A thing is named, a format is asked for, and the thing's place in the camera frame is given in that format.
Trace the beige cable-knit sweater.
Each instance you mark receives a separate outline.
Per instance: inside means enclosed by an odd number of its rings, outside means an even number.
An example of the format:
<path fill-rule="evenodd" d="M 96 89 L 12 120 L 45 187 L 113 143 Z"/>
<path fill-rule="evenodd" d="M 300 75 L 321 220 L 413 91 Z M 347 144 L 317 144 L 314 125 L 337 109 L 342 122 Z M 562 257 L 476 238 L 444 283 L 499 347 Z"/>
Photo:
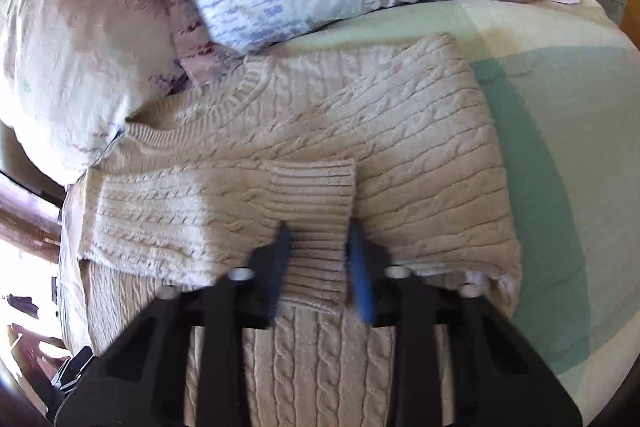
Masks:
<path fill-rule="evenodd" d="M 512 311 L 521 286 L 497 130 L 450 35 L 246 60 L 127 122 L 67 194 L 62 335 L 105 350 L 163 285 L 193 289 L 292 230 L 276 324 L 247 333 L 257 426 L 381 426 L 394 336 L 349 309 L 349 221 L 428 281 Z"/>

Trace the green and cream bedsheet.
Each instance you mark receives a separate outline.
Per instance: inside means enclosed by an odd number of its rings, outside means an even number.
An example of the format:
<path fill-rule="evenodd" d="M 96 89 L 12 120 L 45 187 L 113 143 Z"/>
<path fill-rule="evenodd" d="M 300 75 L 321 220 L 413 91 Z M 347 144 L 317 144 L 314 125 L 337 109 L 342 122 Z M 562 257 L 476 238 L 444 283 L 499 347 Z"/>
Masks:
<path fill-rule="evenodd" d="M 639 354 L 639 53 L 594 0 L 388 9 L 288 55 L 454 35 L 494 115 L 523 248 L 515 320 L 586 421 Z"/>

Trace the pink floral pillow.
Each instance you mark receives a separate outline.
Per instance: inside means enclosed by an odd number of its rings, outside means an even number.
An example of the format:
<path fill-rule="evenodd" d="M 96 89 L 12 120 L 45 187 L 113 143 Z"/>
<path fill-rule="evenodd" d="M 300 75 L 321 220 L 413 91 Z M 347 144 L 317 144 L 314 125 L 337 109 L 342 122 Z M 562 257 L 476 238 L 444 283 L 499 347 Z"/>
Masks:
<path fill-rule="evenodd" d="M 191 0 L 1 0 L 1 120 L 60 185 L 142 106 L 215 83 L 238 62 Z"/>

